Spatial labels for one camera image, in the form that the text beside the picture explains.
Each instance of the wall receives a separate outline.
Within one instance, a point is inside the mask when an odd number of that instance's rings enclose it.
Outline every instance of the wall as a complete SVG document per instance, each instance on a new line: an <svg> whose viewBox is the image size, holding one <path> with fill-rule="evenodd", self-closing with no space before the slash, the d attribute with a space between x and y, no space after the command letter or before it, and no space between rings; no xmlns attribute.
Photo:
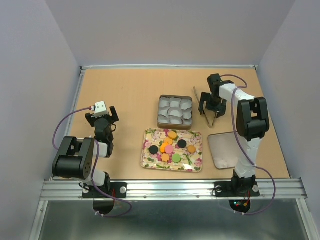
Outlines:
<svg viewBox="0 0 320 240"><path fill-rule="evenodd" d="M0 33L0 239L22 240L50 176L52 134L70 112L79 67L44 0L2 1Z"/></svg>
<svg viewBox="0 0 320 240"><path fill-rule="evenodd" d="M46 0L81 66L258 64L295 0Z"/></svg>
<svg viewBox="0 0 320 240"><path fill-rule="evenodd" d="M294 178L302 178L318 229L319 9L319 0L297 0L258 67L288 169Z"/></svg>

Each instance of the wooden surface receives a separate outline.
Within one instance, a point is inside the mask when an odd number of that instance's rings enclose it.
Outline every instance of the wooden surface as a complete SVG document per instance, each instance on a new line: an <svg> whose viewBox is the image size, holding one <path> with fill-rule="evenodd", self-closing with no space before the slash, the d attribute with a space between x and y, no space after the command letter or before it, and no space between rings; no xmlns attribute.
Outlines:
<svg viewBox="0 0 320 240"><path fill-rule="evenodd" d="M108 107L115 106L120 121L116 123L114 149L110 158L100 158L98 169L109 173L111 179L230 179L233 169L219 170L211 156L208 136L232 131L231 109L228 103L226 114L209 128L198 112L198 102L193 87L201 92L210 92L207 78L210 74L234 74L248 83L248 94L263 95L254 69L89 69L86 70L77 109L105 101ZM242 83L231 77L236 85ZM193 99L193 124L191 130L202 133L203 169L199 173L160 171L144 169L140 165L145 130L157 128L157 111L160 95L190 96ZM94 136L85 119L85 112L74 116L70 136L84 138ZM272 122L258 150L257 165L270 171L274 178L289 178L287 166L281 152ZM263 171L256 171L257 178L267 178Z"/></svg>

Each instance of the pink disc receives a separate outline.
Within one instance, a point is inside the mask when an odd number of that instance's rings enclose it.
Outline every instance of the pink disc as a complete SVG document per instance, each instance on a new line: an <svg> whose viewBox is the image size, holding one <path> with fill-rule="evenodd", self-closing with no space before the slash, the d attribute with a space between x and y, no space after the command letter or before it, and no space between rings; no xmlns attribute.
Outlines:
<svg viewBox="0 0 320 240"><path fill-rule="evenodd" d="M171 145L168 145L164 148L164 151L166 154L172 154L172 152L174 151L174 147Z"/></svg>

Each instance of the floral pattern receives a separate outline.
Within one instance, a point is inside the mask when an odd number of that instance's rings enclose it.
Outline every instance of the floral pattern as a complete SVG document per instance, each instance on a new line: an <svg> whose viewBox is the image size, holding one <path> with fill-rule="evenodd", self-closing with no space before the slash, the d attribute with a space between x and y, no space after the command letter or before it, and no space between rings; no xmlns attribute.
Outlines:
<svg viewBox="0 0 320 240"><path fill-rule="evenodd" d="M156 145L160 148L168 132L174 131L178 137L173 141L174 151L169 154L169 161L162 161L162 154L151 154L149 148ZM187 142L187 147L179 148L178 141L183 139ZM188 146L193 145L196 148L195 153L188 152ZM172 161L173 154L180 154L181 161L174 163ZM195 131L186 130L171 130L171 129L155 129L149 128L145 131L142 153L141 165L148 169L170 170L170 171L184 171L184 172L200 172L202 169L202 135Z"/></svg>

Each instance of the black disc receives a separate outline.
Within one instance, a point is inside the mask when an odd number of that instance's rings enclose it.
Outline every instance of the black disc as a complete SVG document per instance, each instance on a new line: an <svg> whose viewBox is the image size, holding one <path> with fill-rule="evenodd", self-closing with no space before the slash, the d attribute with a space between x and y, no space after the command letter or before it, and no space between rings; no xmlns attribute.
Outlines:
<svg viewBox="0 0 320 240"><path fill-rule="evenodd" d="M159 148L156 145L152 145L151 147L149 147L149 152L151 154L157 154Z"/></svg>
<svg viewBox="0 0 320 240"><path fill-rule="evenodd" d="M178 147L184 149L187 146L187 142L183 139L178 141Z"/></svg>

